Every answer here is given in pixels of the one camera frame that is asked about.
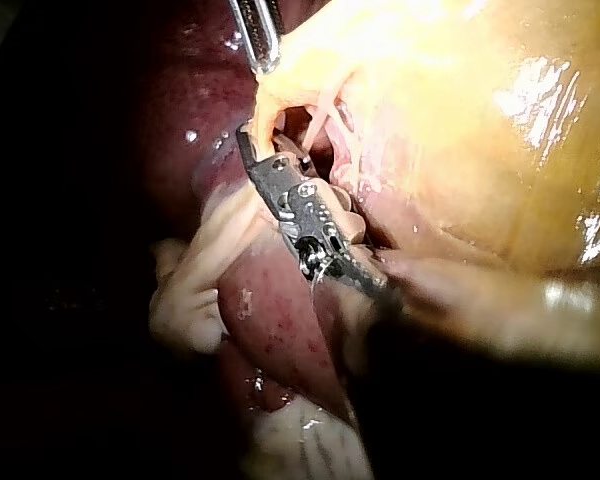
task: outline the dark background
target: dark background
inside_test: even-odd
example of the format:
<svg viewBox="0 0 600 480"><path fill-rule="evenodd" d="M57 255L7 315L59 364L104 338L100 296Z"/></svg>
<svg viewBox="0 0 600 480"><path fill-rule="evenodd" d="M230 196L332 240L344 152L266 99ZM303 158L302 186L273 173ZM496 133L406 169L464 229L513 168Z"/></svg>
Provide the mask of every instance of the dark background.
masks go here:
<svg viewBox="0 0 600 480"><path fill-rule="evenodd" d="M212 361L148 335L168 230L128 168L128 80L151 14L28 1L0 48L0 478L237 477Z"/></svg>

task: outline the organ surface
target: organ surface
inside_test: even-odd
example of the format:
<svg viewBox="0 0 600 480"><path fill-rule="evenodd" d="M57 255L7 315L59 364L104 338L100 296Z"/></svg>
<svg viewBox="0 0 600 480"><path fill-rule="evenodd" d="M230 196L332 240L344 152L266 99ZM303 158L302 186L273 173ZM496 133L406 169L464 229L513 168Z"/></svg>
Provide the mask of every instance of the organ surface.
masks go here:
<svg viewBox="0 0 600 480"><path fill-rule="evenodd" d="M333 0L258 78L325 128L331 181L396 249L524 272L600 265L600 1Z"/></svg>

